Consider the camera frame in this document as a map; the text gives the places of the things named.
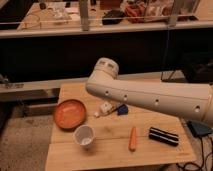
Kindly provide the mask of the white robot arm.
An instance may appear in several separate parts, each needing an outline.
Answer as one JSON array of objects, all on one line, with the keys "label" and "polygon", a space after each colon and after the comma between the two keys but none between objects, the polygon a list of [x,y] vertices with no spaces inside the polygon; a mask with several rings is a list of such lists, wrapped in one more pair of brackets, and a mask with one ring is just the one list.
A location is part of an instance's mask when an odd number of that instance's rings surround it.
[{"label": "white robot arm", "polygon": [[213,85],[118,80],[119,66],[100,58],[85,88],[93,96],[213,127]]}]

